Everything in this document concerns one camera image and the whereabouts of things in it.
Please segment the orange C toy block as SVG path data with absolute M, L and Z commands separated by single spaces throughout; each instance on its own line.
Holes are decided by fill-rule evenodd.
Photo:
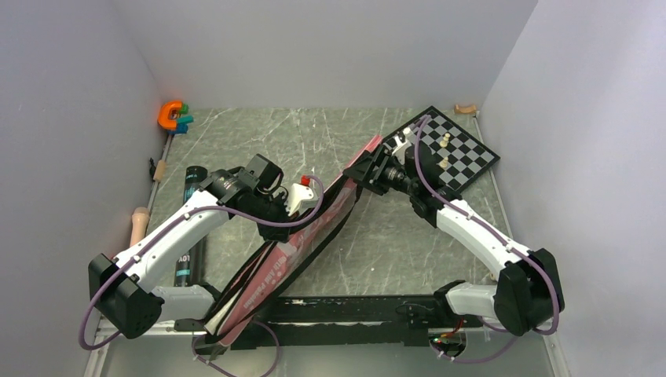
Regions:
M 180 110 L 183 104 L 180 100 L 166 102 L 159 110 L 157 123 L 164 130 L 175 131 L 177 129 L 177 119 L 180 117 Z

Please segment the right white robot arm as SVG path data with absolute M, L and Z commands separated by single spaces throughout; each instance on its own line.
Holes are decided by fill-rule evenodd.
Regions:
M 475 316 L 498 320 L 516 336 L 556 332 L 565 303 L 554 255 L 529 249 L 482 218 L 441 180 L 442 165 L 423 142 L 408 142 L 364 151 L 343 174 L 377 195 L 403 192 L 419 217 L 461 243 L 495 276 L 494 285 L 456 280 L 435 291 L 439 324 Z

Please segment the black white chessboard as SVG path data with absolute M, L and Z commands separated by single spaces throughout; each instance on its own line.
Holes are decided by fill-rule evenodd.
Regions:
M 449 188 L 458 193 L 463 192 L 500 161 L 499 155 L 434 106 L 428 107 L 384 137 L 384 144 L 394 148 L 393 137 L 396 133 L 405 127 L 410 127 L 416 132 L 417 121 L 425 115 L 430 117 L 430 122 L 423 128 L 422 141 L 430 148 L 437 161 L 448 157 L 448 166 L 443 169 L 439 180 Z M 450 133 L 451 138 L 448 146 L 442 148 L 440 140 L 445 133 Z

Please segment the small wooden brush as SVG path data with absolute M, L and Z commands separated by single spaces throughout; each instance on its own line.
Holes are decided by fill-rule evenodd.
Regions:
M 149 159 L 148 172 L 154 182 L 162 181 L 166 166 L 167 163 L 164 159 L 160 159 L 157 162 L 153 158 Z

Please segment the pink racket bag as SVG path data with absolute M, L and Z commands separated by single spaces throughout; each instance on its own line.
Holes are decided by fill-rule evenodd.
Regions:
M 206 342 L 231 346 L 254 316 L 274 302 L 337 236 L 363 189 L 340 174 L 326 189 L 314 218 L 290 231 L 285 243 L 267 242 L 223 290 L 222 307 L 206 324 Z

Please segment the wooden arch block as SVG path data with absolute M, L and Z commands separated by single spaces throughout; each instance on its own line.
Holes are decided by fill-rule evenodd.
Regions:
M 454 106 L 454 112 L 460 115 L 476 115 L 478 112 L 478 107 L 475 104 L 470 104 L 470 105 L 456 104 Z

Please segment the blue green toy blocks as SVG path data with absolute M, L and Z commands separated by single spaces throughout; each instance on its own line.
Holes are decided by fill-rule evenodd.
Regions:
M 175 131 L 167 131 L 167 133 L 175 134 L 186 134 L 188 132 L 189 125 L 194 121 L 192 115 L 189 114 L 189 106 L 184 103 L 182 109 L 180 110 L 180 117 L 177 119 L 177 129 Z

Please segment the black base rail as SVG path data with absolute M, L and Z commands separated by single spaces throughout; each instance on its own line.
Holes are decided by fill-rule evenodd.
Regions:
M 284 296 L 242 327 L 231 350 L 259 346 L 401 344 L 427 346 L 454 328 L 480 328 L 473 316 L 444 313 L 432 295 Z

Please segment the white chess piece upper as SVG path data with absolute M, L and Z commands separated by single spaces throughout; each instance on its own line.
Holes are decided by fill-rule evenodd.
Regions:
M 451 134 L 450 133 L 445 133 L 443 138 L 440 140 L 440 146 L 442 148 L 446 148 L 449 144 L 450 138 L 451 138 Z

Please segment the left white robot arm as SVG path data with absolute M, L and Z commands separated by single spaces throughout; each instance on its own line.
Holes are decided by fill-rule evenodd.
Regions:
M 285 240 L 285 200 L 268 196 L 282 176 L 282 170 L 260 154 L 245 167 L 212 172 L 183 207 L 143 240 L 114 258 L 99 254 L 89 263 L 90 308 L 99 310 L 127 339 L 165 320 L 194 319 L 207 330 L 219 328 L 226 309 L 215 301 L 217 293 L 200 285 L 162 287 L 161 276 L 236 215 L 257 222 L 266 239 Z

